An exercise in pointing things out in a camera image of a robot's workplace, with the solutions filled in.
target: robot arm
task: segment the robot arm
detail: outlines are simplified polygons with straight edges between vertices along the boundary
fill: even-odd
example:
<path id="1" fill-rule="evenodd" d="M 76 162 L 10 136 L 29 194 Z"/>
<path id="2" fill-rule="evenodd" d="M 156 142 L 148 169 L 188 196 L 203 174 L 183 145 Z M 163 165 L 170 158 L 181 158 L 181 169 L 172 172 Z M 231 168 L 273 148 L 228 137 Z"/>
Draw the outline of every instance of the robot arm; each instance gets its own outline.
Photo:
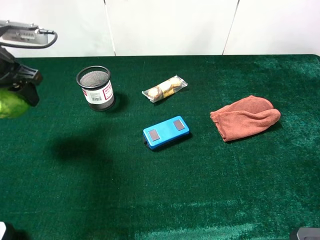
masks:
<path id="1" fill-rule="evenodd" d="M 51 42 L 48 42 L 48 35 L 54 35 Z M 39 102 L 36 86 L 43 79 L 40 72 L 18 63 L 15 57 L 3 47 L 45 49 L 57 41 L 57 33 L 41 29 L 33 23 L 24 24 L 0 20 L 0 38 L 28 43 L 28 45 L 22 45 L 0 41 L 0 89 L 7 89 L 24 99 L 29 105 L 36 106 Z"/>

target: wrapped snack bar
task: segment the wrapped snack bar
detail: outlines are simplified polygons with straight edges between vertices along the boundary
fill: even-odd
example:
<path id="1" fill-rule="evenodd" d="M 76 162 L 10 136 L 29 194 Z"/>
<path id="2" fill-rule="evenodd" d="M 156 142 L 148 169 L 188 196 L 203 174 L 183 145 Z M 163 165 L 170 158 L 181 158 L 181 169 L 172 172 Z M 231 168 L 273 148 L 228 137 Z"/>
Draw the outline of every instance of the wrapped snack bar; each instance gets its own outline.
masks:
<path id="1" fill-rule="evenodd" d="M 145 95 L 150 102 L 155 103 L 178 92 L 186 86 L 188 86 L 188 83 L 186 83 L 181 77 L 175 75 L 159 85 L 143 91 L 142 94 Z"/>

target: green carpet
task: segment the green carpet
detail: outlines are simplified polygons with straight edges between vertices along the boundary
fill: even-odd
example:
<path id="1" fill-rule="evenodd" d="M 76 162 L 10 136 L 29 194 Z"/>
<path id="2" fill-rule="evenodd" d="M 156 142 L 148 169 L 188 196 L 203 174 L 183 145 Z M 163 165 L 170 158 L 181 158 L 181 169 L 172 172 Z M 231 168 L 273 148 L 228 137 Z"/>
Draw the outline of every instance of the green carpet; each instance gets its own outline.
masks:
<path id="1" fill-rule="evenodd" d="M 320 227 L 320 62 L 315 55 L 24 58 L 40 103 L 0 121 L 0 220 L 32 240 L 287 240 Z M 110 69 L 116 105 L 76 83 Z M 142 91 L 179 75 L 153 104 Z M 255 95 L 282 116 L 223 142 L 210 112 Z M 181 115 L 192 137 L 152 152 L 142 130 Z"/>

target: orange towel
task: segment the orange towel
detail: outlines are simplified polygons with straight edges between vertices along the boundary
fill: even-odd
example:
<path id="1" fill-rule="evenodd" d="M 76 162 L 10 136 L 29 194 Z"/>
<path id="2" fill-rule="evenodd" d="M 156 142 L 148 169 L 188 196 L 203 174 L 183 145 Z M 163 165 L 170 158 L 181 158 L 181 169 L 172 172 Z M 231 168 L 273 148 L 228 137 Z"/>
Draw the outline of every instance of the orange towel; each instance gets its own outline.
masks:
<path id="1" fill-rule="evenodd" d="M 225 142 L 261 133 L 280 116 L 271 102 L 252 95 L 210 113 Z"/>

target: black cable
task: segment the black cable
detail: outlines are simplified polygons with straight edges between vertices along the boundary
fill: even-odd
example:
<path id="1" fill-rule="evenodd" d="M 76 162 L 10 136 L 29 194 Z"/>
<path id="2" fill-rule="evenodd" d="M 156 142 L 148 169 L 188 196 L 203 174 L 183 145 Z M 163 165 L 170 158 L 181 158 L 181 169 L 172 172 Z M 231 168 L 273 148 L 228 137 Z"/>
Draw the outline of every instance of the black cable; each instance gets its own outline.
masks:
<path id="1" fill-rule="evenodd" d="M 19 44 L 11 44 L 11 43 L 6 43 L 6 42 L 0 42 L 0 46 L 4 46 L 4 47 L 11 47 L 11 48 L 19 48 L 19 49 L 46 49 L 48 47 L 50 47 L 51 45 L 53 45 L 57 39 L 58 39 L 58 34 L 54 31 L 50 31 L 47 34 L 52 34 L 54 35 L 54 38 L 51 42 L 49 42 L 46 45 L 41 45 L 41 46 L 28 46 L 28 45 L 19 45 Z"/>

